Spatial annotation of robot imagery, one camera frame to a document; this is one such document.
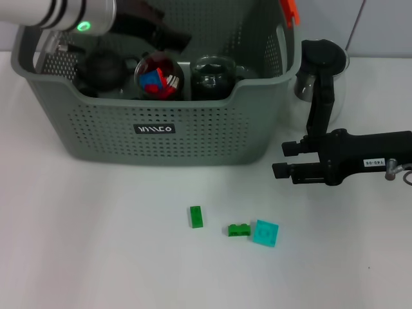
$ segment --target blue lego brick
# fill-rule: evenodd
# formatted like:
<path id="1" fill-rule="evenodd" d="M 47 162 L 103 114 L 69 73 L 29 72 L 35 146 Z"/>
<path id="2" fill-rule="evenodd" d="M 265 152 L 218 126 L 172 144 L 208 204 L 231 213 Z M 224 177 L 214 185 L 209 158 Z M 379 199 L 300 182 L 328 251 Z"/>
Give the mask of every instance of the blue lego brick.
<path id="1" fill-rule="evenodd" d="M 146 85 L 157 85 L 159 89 L 163 88 L 163 84 L 162 84 L 162 81 L 160 80 L 160 76 L 157 70 L 143 74 L 139 78 L 140 78 L 140 87 L 142 87 L 142 89 L 144 89 Z"/>
<path id="2" fill-rule="evenodd" d="M 278 230 L 279 225 L 258 220 L 253 235 L 253 242 L 268 247 L 274 247 L 276 245 Z"/>

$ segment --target basket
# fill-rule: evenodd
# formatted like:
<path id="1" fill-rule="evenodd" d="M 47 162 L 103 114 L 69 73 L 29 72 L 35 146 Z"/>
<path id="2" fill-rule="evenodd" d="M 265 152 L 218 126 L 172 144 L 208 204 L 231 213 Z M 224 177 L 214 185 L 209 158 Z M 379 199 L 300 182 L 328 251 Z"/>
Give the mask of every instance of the basket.
<path id="1" fill-rule="evenodd" d="M 191 43 L 175 59 L 185 74 L 191 61 L 219 54 L 232 57 L 239 68 L 251 69 L 258 78 L 241 80 L 225 100 L 126 100 L 111 98 L 110 93 L 90 98 L 77 89 L 73 65 L 79 56 L 42 53 L 34 68 L 42 32 L 22 27 L 12 53 L 13 69 L 28 80 L 66 149 L 85 160 L 139 165 L 232 165 L 260 158 L 288 81 L 300 67 L 295 19 L 286 20 L 278 0 L 150 4 L 166 13 L 166 24 L 190 30 Z M 65 33 L 65 42 L 87 51 L 99 43 L 122 55 L 153 50 L 140 39 L 111 33 L 101 38 Z"/>

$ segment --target white table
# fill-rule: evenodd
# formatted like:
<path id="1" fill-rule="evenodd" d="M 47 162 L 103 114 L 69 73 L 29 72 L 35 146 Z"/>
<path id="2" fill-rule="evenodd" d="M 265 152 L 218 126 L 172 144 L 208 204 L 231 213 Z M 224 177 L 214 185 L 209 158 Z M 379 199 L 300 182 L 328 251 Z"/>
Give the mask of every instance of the white table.
<path id="1" fill-rule="evenodd" d="M 412 308 L 412 190 L 402 177 L 276 180 L 281 142 L 301 138 L 281 126 L 247 166 L 78 161 L 9 58 L 0 53 L 0 308 Z M 332 129 L 412 129 L 411 72 L 412 60 L 352 59 Z M 189 227 L 191 205 L 202 206 L 204 228 Z M 224 235 L 256 219 L 279 224 L 276 248 Z"/>

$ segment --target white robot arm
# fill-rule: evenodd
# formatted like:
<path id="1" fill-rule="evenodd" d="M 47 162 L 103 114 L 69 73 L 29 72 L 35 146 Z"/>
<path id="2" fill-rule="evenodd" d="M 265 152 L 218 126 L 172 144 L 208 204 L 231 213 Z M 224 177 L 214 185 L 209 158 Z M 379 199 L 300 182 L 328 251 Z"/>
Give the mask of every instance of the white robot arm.
<path id="1" fill-rule="evenodd" d="M 175 32 L 164 13 L 144 0 L 5 0 L 0 21 L 38 26 L 56 32 L 103 35 L 115 32 L 140 37 L 155 48 L 181 52 L 191 36 Z"/>

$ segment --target black lid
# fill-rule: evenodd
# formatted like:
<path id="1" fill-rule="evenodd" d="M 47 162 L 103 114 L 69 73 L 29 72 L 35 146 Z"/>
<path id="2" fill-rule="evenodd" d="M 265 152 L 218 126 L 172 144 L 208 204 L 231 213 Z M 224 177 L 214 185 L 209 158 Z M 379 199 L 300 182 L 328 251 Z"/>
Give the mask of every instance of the black lid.
<path id="1" fill-rule="evenodd" d="M 301 71 L 317 75 L 319 71 L 337 75 L 346 67 L 346 54 L 342 48 L 328 40 L 302 42 Z"/>

